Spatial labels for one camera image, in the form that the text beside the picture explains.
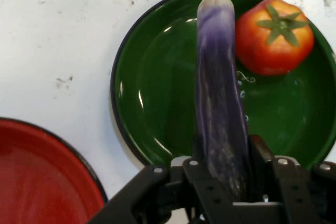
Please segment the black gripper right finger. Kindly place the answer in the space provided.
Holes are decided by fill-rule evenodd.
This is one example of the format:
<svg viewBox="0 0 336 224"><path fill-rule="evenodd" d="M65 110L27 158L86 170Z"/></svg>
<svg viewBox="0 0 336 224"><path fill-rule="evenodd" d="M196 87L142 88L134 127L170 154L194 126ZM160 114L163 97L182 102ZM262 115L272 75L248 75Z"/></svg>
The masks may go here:
<svg viewBox="0 0 336 224"><path fill-rule="evenodd" d="M290 156L276 156L258 135L248 139L258 195L280 208L282 223L335 223L335 163L310 170Z"/></svg>

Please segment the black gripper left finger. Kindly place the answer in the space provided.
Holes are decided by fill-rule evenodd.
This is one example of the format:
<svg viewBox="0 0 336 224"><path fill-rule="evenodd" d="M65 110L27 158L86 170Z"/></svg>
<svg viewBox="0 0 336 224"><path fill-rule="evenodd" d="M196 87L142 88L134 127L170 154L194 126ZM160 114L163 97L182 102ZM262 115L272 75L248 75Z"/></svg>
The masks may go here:
<svg viewBox="0 0 336 224"><path fill-rule="evenodd" d="M166 223L185 209L190 223L233 223L234 208L205 166L200 135L181 165L146 166L89 223Z"/></svg>

